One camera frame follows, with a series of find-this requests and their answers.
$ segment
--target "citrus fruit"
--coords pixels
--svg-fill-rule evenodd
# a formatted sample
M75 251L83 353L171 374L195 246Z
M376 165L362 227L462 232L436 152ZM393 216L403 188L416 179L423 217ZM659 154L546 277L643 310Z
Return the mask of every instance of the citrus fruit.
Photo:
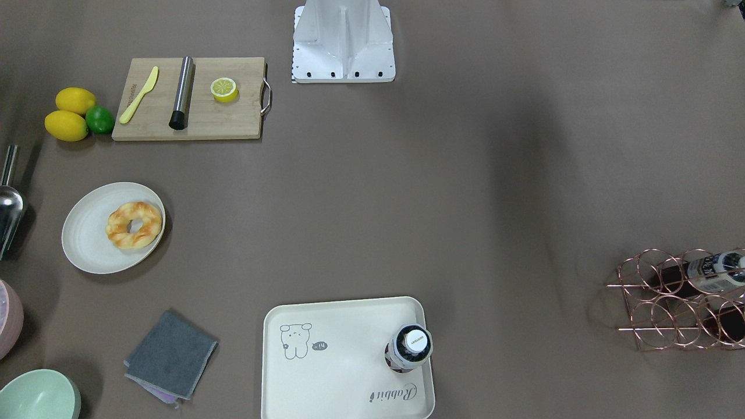
M68 110L55 110L44 118L44 128L54 138L62 141L80 141L88 135L88 126L82 116Z
M238 97L238 85L233 79L227 77L213 81L209 90L218 102L232 102Z
M95 96L82 87L68 87L57 93L54 103L59 110L85 115L88 109L95 106Z
M114 129L114 115L102 106L94 106L86 112L88 128L96 134L108 134Z

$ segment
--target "cutting board handle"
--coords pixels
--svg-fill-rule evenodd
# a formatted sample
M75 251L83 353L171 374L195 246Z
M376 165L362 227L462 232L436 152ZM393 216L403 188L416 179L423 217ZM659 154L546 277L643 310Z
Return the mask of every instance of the cutting board handle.
M269 113L269 110L272 108L272 87L269 86L269 83L267 82L267 78L264 78L264 87L266 90L269 90L269 98L267 99L267 105L264 106L261 109L261 117L263 118ZM261 102L264 103L264 89L261 89Z

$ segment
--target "bread ring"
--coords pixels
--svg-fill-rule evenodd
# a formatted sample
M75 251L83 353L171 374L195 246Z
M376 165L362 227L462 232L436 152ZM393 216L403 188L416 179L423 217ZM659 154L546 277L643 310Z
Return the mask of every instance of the bread ring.
M132 220L141 219L142 227L130 233L127 231ZM127 202L112 212L106 235L120 249L142 249L160 234L163 219L160 211L147 202Z

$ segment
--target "yellow knife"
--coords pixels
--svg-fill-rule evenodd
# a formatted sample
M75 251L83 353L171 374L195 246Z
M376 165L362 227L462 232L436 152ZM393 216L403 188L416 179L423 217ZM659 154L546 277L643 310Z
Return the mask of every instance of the yellow knife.
M155 87L156 81L158 81L158 66L153 67L153 71L150 72L148 81L145 82L145 85L142 87L142 90L140 90L140 93L137 94L135 100L132 101L132 104L128 106L126 110L124 110L124 113L121 114L121 116L119 117L119 122L121 122L122 124L126 124L130 121L130 119L132 119L132 115L135 114L135 111L137 110L142 97Z

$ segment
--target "bottle cap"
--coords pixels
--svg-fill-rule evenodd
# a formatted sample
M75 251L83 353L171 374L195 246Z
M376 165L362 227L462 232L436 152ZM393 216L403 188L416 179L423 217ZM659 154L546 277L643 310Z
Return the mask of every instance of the bottle cap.
M415 329L406 334L404 347L411 353L420 353L427 347L429 338L424 330Z

